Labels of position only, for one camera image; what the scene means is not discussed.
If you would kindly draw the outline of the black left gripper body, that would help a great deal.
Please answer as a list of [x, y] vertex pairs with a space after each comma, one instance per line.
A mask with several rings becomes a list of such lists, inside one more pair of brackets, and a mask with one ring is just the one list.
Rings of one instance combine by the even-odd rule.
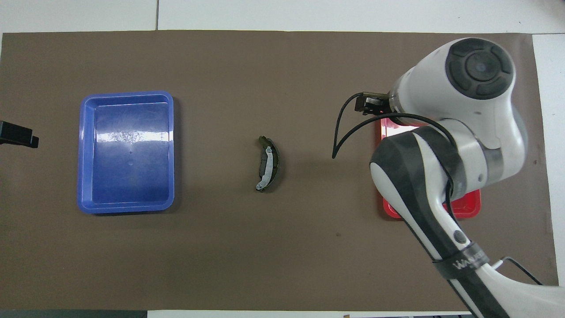
[[39, 141], [32, 129], [8, 121], [0, 121], [0, 144], [38, 148]]

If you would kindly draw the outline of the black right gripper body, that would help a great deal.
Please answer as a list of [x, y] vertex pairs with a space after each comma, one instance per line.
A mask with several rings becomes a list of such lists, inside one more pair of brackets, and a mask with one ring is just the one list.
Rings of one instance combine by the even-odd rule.
[[362, 92], [355, 99], [355, 111], [363, 115], [390, 114], [389, 98], [387, 93]]

